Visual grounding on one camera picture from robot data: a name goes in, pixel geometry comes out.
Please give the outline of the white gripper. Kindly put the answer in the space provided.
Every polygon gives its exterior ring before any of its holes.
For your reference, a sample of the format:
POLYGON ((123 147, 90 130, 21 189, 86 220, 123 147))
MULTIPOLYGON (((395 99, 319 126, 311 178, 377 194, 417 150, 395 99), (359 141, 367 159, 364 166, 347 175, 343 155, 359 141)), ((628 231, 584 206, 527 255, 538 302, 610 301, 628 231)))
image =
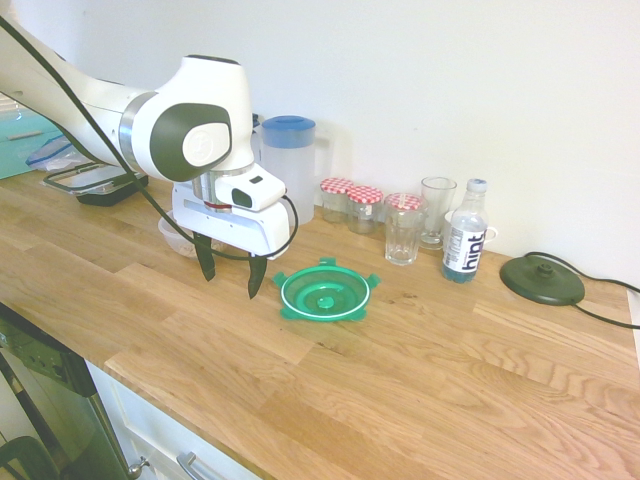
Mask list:
POLYGON ((264 256, 277 257, 277 251, 290 240, 288 213, 279 201, 258 212, 236 206, 215 210, 197 198, 191 186, 174 183, 172 209, 177 224, 194 232, 195 252, 206 281, 216 275, 211 239, 251 253, 250 299, 258 294, 266 274, 268 259, 264 256))

